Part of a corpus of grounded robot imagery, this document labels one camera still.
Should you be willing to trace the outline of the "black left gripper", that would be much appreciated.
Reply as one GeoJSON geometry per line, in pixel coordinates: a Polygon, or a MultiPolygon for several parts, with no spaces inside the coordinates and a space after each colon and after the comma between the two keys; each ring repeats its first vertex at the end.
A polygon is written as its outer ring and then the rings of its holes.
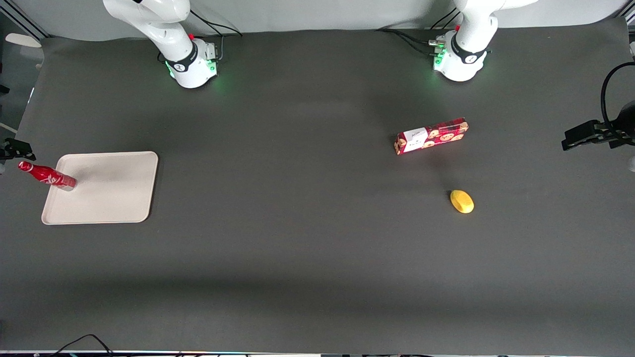
{"type": "MultiPolygon", "coordinates": [[[[598,120],[588,120],[582,124],[565,131],[565,139],[562,140],[563,151],[569,151],[580,145],[599,144],[602,136],[602,124],[598,120]]],[[[612,138],[609,147],[615,149],[635,142],[635,102],[631,101],[623,106],[617,119],[614,120],[614,129],[622,138],[612,138]]]]}

